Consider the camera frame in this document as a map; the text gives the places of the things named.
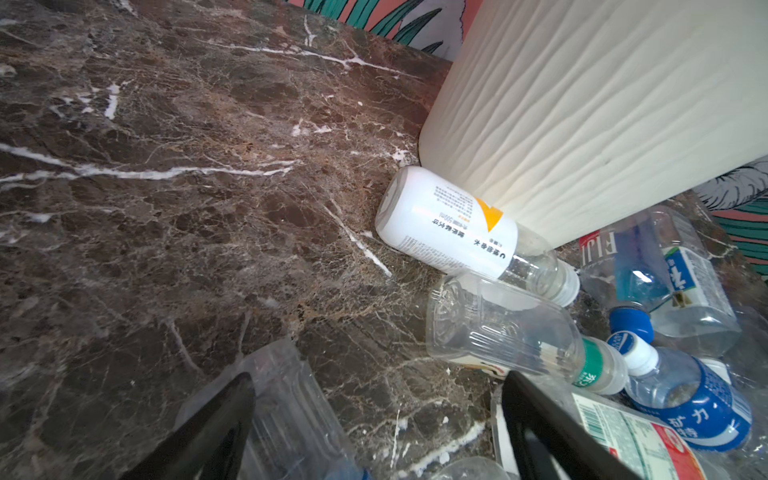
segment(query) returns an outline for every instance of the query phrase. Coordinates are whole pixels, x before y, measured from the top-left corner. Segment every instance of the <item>mural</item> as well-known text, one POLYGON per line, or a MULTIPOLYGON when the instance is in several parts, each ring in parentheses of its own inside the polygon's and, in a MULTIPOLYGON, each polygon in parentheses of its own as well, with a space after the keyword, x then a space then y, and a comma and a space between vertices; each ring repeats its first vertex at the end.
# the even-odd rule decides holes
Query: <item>mural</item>
POLYGON ((288 0, 453 61, 482 0, 288 0))
POLYGON ((754 269, 768 281, 768 155, 694 188, 754 269))

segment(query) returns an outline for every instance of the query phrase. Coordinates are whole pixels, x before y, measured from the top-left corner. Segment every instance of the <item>blue label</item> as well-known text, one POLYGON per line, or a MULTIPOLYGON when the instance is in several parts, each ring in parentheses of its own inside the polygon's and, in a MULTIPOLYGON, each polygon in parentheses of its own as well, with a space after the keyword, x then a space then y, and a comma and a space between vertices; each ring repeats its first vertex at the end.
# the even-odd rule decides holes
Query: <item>blue label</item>
POLYGON ((691 447, 727 452, 744 441, 752 426, 752 410, 740 393, 696 359, 701 383, 690 400, 671 409, 635 408, 668 423, 691 447))
POLYGON ((608 339, 607 344, 618 350, 621 355, 624 355, 632 350, 634 336, 627 332, 614 333, 608 339))
POLYGON ((688 290, 696 287, 694 276, 690 274, 688 265, 683 258, 683 252, 675 247, 664 257, 667 260, 667 270, 672 279, 672 286, 676 292, 688 290))

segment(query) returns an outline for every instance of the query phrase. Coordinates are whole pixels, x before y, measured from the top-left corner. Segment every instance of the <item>white vase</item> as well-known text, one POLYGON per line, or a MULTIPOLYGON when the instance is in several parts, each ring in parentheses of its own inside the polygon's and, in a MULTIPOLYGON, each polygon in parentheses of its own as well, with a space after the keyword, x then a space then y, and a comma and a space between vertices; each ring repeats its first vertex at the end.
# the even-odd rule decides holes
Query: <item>white vase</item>
POLYGON ((419 138, 553 245, 764 154, 766 0, 484 0, 419 138))

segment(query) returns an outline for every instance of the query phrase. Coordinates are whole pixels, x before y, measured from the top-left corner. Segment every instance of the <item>brown marble countertop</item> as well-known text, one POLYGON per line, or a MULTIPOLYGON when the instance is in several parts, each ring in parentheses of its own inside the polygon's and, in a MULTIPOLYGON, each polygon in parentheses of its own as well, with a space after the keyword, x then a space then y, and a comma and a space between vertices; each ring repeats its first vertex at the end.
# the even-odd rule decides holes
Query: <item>brown marble countertop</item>
MULTIPOLYGON (((374 478, 492 455, 493 381, 425 351, 438 273, 372 233, 448 69, 287 5, 2 3, 0 476, 117 478, 284 336, 374 478)), ((765 312, 724 232, 675 202, 765 312)), ((571 310, 605 337, 584 294, 571 310)))

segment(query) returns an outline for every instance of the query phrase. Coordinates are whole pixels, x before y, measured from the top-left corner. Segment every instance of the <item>barcode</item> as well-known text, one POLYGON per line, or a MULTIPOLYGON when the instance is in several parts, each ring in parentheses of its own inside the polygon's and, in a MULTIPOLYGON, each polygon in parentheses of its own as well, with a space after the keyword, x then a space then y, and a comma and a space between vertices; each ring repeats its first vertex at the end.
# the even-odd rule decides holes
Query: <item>barcode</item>
POLYGON ((581 414, 584 416, 584 420, 587 421, 587 432, 592 435, 592 438, 600 442, 602 445, 607 444, 605 439, 605 431, 603 430, 603 422, 598 416, 598 412, 586 405, 578 403, 578 408, 581 410, 581 414))
POLYGON ((728 297, 723 291, 723 286, 720 285, 720 280, 717 278, 712 263, 688 249, 681 249, 681 252, 693 268, 691 273, 696 278, 696 285, 701 288, 701 293, 707 303, 719 311, 733 316, 733 309, 730 307, 728 297))
POLYGON ((750 404, 746 402, 740 393, 734 392, 733 389, 731 389, 731 392, 733 393, 733 403, 731 404, 733 411, 741 418, 752 423, 752 409, 750 408, 750 404))

